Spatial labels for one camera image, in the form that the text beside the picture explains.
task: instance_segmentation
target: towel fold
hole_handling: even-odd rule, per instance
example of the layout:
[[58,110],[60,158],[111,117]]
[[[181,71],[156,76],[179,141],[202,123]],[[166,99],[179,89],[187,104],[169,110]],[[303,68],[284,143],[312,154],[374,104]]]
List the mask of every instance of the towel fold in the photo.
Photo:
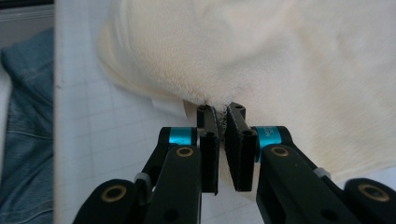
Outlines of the towel fold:
[[116,83],[234,101],[343,181],[396,164],[396,2],[119,0],[98,41]]

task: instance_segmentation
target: terry cloth towel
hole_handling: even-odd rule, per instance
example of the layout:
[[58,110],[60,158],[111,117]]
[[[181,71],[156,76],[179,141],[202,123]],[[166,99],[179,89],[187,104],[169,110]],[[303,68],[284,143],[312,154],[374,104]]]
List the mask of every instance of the terry cloth towel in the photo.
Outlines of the terry cloth towel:
[[114,2],[98,40],[116,83],[283,125],[335,182],[396,164],[396,2]]

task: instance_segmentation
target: fabric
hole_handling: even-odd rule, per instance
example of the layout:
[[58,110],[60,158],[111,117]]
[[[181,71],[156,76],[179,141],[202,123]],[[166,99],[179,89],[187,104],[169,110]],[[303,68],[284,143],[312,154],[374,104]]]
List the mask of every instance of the fabric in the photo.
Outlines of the fabric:
[[4,144],[6,140],[8,101],[11,94],[11,89],[11,80],[9,79],[9,76],[4,70],[3,66],[0,64],[0,181],[3,169]]
[[395,1],[119,0],[98,39],[111,79],[288,127],[336,182],[396,164]]
[[0,223],[51,223],[53,30],[1,50],[13,89],[0,186]]

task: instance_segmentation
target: black plastic part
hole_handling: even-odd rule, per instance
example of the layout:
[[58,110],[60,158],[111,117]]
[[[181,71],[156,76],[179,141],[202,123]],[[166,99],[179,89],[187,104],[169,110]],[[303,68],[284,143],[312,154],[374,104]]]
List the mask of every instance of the black plastic part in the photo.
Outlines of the black plastic part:
[[197,127],[200,132],[200,150],[202,154],[202,192],[219,192],[219,131],[216,111],[208,105],[197,108]]
[[396,223],[396,192],[374,180],[351,179],[345,186],[346,203],[362,223]]
[[[185,155],[192,150],[192,154],[180,156],[180,150],[187,151]],[[201,193],[200,150],[192,146],[172,147],[144,223],[200,223]]]
[[[300,155],[300,157],[302,157],[302,159],[304,160],[304,162],[312,169],[315,170],[318,167],[311,161],[309,160],[308,157],[305,156],[305,154],[299,149],[297,148],[296,145],[294,145],[293,140],[291,138],[291,134],[289,132],[289,130],[284,127],[284,126],[276,126],[280,137],[282,139],[282,145],[286,145],[288,147],[292,147],[294,149],[294,151]],[[323,176],[321,178],[321,180],[327,185],[327,187],[329,187],[329,189],[332,190],[332,192],[340,199],[340,200],[344,200],[344,192],[339,189],[331,180],[329,177],[327,176]]]
[[3,0],[0,1],[0,9],[12,7],[33,7],[40,5],[51,5],[53,0]]
[[237,191],[251,191],[257,149],[257,132],[247,126],[245,115],[242,105],[232,103],[227,108],[225,151]]
[[[276,155],[272,147],[288,155]],[[360,223],[300,153],[285,145],[264,148],[256,201],[266,224]]]
[[[158,136],[158,143],[152,152],[151,156],[148,159],[145,167],[142,170],[142,173],[146,173],[149,175],[151,179],[152,186],[157,185],[158,177],[160,176],[161,169],[163,168],[163,162],[165,161],[166,154],[171,146],[175,146],[176,144],[169,144],[169,136],[170,136],[171,128],[163,127],[160,130],[160,134]],[[191,142],[194,146],[196,146],[197,142],[197,129],[192,128],[191,131]]]
[[[115,202],[105,202],[104,192],[114,186],[125,187],[125,195]],[[138,204],[135,184],[120,179],[109,180],[97,187],[87,201],[81,206],[74,220],[74,224],[124,224],[139,223],[143,214]]]

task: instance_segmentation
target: blue jeans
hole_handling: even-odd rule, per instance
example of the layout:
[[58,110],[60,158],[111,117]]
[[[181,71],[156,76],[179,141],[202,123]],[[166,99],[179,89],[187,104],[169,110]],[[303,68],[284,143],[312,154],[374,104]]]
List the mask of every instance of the blue jeans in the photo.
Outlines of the blue jeans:
[[53,222],[53,29],[1,50],[13,85],[0,223]]

